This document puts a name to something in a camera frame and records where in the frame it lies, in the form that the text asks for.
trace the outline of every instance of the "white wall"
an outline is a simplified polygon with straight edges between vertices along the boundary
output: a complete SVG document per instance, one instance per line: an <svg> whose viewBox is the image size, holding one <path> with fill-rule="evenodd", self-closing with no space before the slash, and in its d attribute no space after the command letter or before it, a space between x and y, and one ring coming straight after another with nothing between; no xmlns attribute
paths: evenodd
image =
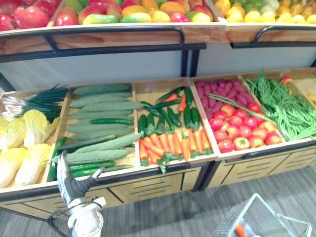
<svg viewBox="0 0 316 237"><path fill-rule="evenodd" d="M201 50L197 76L309 67L316 48L231 49L229 44L209 44ZM38 59L2 63L0 72L17 89L162 79L180 76L181 53L126 53Z"/></svg>

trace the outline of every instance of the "carrot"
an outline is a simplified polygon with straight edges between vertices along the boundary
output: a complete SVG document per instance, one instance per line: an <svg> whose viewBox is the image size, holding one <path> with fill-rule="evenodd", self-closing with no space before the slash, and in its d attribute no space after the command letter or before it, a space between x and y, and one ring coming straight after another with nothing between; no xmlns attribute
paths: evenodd
<svg viewBox="0 0 316 237"><path fill-rule="evenodd" d="M167 99L164 99L163 102L174 101L176 99L178 99L178 95L177 94L172 94Z"/></svg>
<svg viewBox="0 0 316 237"><path fill-rule="evenodd" d="M149 155L149 164L157 164L157 160L161 159L160 156L158 156L155 152L147 149L148 155Z"/></svg>
<svg viewBox="0 0 316 237"><path fill-rule="evenodd" d="M158 156L160 156L160 157L163 156L163 154L164 154L163 149L160 149L159 147L155 147L154 145L152 145L148 142L145 142L145 141L143 141L143 144L146 147L147 152L148 152L148 150L151 150L152 152L155 152Z"/></svg>
<svg viewBox="0 0 316 237"><path fill-rule="evenodd" d="M190 145L189 145L189 140L188 138L183 138L181 140L181 147L182 147L182 152L184 156L184 160L188 161L190 158Z"/></svg>
<svg viewBox="0 0 316 237"><path fill-rule="evenodd" d="M159 140L162 144L162 147L163 149L166 151L166 152L171 152L170 148L169 148L169 145L168 145L168 138L167 138L167 134L162 134L159 136Z"/></svg>
<svg viewBox="0 0 316 237"><path fill-rule="evenodd" d="M181 155L182 154L182 149L181 149L181 144L180 144L180 141L179 141L179 137L178 135L175 133L174 134L174 153L176 155Z"/></svg>
<svg viewBox="0 0 316 237"><path fill-rule="evenodd" d="M239 237L247 237L247 234L246 234L245 231L243 230L243 227L242 227L242 224L241 224L241 223L238 223L238 224L236 225L235 232L237 233L237 235L238 235Z"/></svg>
<svg viewBox="0 0 316 237"><path fill-rule="evenodd" d="M211 148L211 144L208 141L207 135L206 135L206 130L202 129L201 130L201 141L202 141L202 148L205 151L206 149L210 149Z"/></svg>
<svg viewBox="0 0 316 237"><path fill-rule="evenodd" d="M183 96L181 97L181 101L180 101L180 104L179 104L179 107L178 107L178 111L179 112L183 112L184 111L184 108L186 106L186 95L183 94Z"/></svg>
<svg viewBox="0 0 316 237"><path fill-rule="evenodd" d="M171 151L172 154L175 154L176 149L174 148L173 134L168 134L167 138L168 138L168 144L169 144L170 151Z"/></svg>
<svg viewBox="0 0 316 237"><path fill-rule="evenodd" d="M194 136L194 140L196 141L197 143L197 149L200 153L203 152L203 146L202 146L202 140L201 140L201 136L199 135L199 131L195 131L193 133L193 136Z"/></svg>
<svg viewBox="0 0 316 237"><path fill-rule="evenodd" d="M163 149L162 144L160 143L159 137L156 133L153 133L152 135L149 136L152 143L156 146L159 147L161 149Z"/></svg>
<svg viewBox="0 0 316 237"><path fill-rule="evenodd" d="M139 156L140 156L140 159L148 158L148 153L142 141L139 142Z"/></svg>
<svg viewBox="0 0 316 237"><path fill-rule="evenodd" d="M189 130L189 143L190 143L190 152L198 150L197 143L194 140L193 132L191 129Z"/></svg>

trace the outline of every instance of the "red apple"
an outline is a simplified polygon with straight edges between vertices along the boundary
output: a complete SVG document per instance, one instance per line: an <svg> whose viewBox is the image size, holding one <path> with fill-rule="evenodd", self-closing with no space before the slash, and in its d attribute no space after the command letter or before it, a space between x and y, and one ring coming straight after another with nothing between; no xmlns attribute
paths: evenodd
<svg viewBox="0 0 316 237"><path fill-rule="evenodd" d="M55 26L72 26L78 24L79 22L77 18L72 18L70 15L66 14L58 15L55 20Z"/></svg>
<svg viewBox="0 0 316 237"><path fill-rule="evenodd" d="M0 0L0 14L13 15L14 10L22 5L22 0Z"/></svg>
<svg viewBox="0 0 316 237"><path fill-rule="evenodd" d="M14 17L8 14L0 14L0 31L14 30Z"/></svg>
<svg viewBox="0 0 316 237"><path fill-rule="evenodd" d="M96 13L96 14L106 14L106 10L105 10L104 7L98 6L98 5L87 6L84 10L82 10L82 11L79 13L79 16L78 16L79 24L82 24L82 23L83 23L83 20L84 20L88 15L93 14L93 13Z"/></svg>
<svg viewBox="0 0 316 237"><path fill-rule="evenodd" d="M47 13L37 6L18 7L14 11L14 22L19 29L45 27L49 20Z"/></svg>
<svg viewBox="0 0 316 237"><path fill-rule="evenodd" d="M208 15L211 19L213 19L213 15L210 12L210 10L208 10L205 6L203 5L195 5L194 7L192 7L191 11L199 11L199 12L203 12L206 15Z"/></svg>
<svg viewBox="0 0 316 237"><path fill-rule="evenodd" d="M33 6L38 6L39 8L43 9L49 17L52 17L56 10L56 7L52 3L47 2L46 0L38 0L34 3Z"/></svg>
<svg viewBox="0 0 316 237"><path fill-rule="evenodd" d="M175 12L170 15L171 22L190 22L189 19L180 12Z"/></svg>

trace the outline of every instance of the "gray carpet floor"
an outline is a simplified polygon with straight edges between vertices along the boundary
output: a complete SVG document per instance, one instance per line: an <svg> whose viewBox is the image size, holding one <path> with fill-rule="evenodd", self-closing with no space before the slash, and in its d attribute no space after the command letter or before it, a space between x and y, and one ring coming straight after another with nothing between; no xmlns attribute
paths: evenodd
<svg viewBox="0 0 316 237"><path fill-rule="evenodd" d="M211 237L230 207L259 193L277 213L308 221L316 236L316 169L236 183L203 192L183 192L102 211L103 237ZM296 236L303 225L289 225ZM67 231L67 223L58 221ZM0 236L58 237L47 223L0 212Z"/></svg>

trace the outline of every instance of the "wire basket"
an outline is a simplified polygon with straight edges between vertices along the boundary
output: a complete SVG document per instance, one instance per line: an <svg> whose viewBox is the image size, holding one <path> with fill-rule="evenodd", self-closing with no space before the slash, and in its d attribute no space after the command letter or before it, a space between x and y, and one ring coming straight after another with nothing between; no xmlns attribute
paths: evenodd
<svg viewBox="0 0 316 237"><path fill-rule="evenodd" d="M304 231L300 235L294 235L283 219L304 224ZM310 223L276 214L259 194L254 194L250 199L233 206L214 231L213 236L238 237L235 228L239 223L248 237L311 237L312 235Z"/></svg>

